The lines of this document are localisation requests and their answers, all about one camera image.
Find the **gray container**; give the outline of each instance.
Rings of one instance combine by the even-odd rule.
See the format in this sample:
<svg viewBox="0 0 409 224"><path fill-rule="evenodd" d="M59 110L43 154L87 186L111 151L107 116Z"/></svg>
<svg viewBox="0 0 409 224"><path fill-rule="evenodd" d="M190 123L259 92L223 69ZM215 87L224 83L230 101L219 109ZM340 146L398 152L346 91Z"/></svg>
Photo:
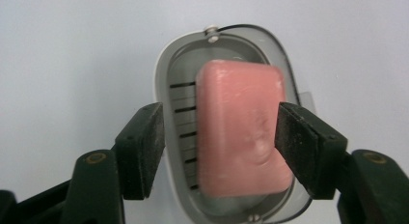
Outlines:
<svg viewBox="0 0 409 224"><path fill-rule="evenodd" d="M211 198L197 185L195 78L214 59L278 67L285 76L286 100L300 103L286 53L258 26L212 26L170 43L157 62L155 95L164 103L166 162L177 200L194 223L276 223L298 216L311 199L295 178L287 191L262 196Z"/></svg>

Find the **pink soap bar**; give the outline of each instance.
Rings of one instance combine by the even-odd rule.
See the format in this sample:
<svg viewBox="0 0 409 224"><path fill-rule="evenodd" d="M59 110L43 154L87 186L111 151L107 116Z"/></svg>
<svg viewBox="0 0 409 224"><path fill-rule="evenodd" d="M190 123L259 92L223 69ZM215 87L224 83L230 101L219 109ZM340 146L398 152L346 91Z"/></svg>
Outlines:
<svg viewBox="0 0 409 224"><path fill-rule="evenodd" d="M213 60L196 79L200 190L230 197L289 188L292 173L274 148L278 106L285 100L281 71Z"/></svg>

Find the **white surface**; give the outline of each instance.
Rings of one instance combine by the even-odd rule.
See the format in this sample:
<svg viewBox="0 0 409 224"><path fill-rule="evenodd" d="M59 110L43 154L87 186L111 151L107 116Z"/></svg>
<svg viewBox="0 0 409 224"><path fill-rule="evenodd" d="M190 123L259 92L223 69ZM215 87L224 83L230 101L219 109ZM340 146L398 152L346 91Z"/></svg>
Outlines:
<svg viewBox="0 0 409 224"><path fill-rule="evenodd" d="M348 150L387 154L408 174L408 1L0 0L0 187L21 201L111 148L153 101L162 47L212 23L270 30ZM163 169L149 200L127 203L128 223L187 223ZM339 223L335 202L290 223Z"/></svg>

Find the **soap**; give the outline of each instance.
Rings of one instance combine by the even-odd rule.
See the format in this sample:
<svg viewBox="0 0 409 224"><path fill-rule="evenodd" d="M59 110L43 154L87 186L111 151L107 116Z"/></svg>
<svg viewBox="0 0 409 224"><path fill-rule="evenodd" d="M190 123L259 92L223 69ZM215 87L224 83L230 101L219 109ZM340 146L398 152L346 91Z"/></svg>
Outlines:
<svg viewBox="0 0 409 224"><path fill-rule="evenodd" d="M197 177L211 197L280 193L292 173L274 147L284 77L273 66L212 60L196 77Z"/></svg>

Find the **brass screw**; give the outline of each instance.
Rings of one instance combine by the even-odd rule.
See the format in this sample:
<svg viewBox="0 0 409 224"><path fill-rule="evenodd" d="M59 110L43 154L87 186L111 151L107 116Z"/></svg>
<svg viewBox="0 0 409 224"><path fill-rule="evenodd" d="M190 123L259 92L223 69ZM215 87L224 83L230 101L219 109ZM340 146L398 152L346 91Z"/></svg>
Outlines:
<svg viewBox="0 0 409 224"><path fill-rule="evenodd" d="M387 162L386 158L380 154L376 153L364 153L364 157L369 161L377 164L384 164Z"/></svg>
<svg viewBox="0 0 409 224"><path fill-rule="evenodd" d="M105 158L106 158L106 154L95 153L95 154L90 154L86 158L86 161L88 164L96 164L96 163L103 161Z"/></svg>

